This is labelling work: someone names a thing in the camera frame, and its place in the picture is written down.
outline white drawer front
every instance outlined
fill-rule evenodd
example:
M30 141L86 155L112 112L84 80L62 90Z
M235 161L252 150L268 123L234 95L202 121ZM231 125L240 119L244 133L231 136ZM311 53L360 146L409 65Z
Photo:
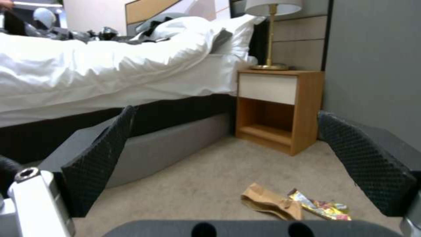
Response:
M240 74L239 96L295 104L297 77L289 75Z

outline table lamp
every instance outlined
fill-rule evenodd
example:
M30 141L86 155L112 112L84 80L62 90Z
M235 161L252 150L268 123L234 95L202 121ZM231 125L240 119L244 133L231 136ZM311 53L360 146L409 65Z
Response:
M247 0L245 12L254 16L269 16L269 39L266 65L252 66L255 70L288 70L286 65L272 64L273 25L275 16L295 13L302 9L302 0Z

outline lamp shade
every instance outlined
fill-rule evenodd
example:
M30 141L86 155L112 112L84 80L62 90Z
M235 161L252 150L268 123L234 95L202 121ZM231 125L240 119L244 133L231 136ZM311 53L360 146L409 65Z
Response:
M301 11L302 0L247 0L245 12L254 16L270 16L269 5L278 4L277 16Z

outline nightstand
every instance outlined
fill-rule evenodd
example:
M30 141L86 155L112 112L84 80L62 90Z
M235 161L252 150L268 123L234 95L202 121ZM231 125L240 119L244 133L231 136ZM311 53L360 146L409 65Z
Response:
M292 156L317 140L324 72L238 71L236 136Z

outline colorful wrapper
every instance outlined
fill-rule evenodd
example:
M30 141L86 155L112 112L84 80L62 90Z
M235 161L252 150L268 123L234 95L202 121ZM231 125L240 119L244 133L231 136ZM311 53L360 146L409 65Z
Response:
M297 189L293 189L288 193L288 197L294 201L301 203L301 206L322 218L334 221L350 221L351 217L348 215L348 207L343 204L333 202L321 202L312 199L308 199Z

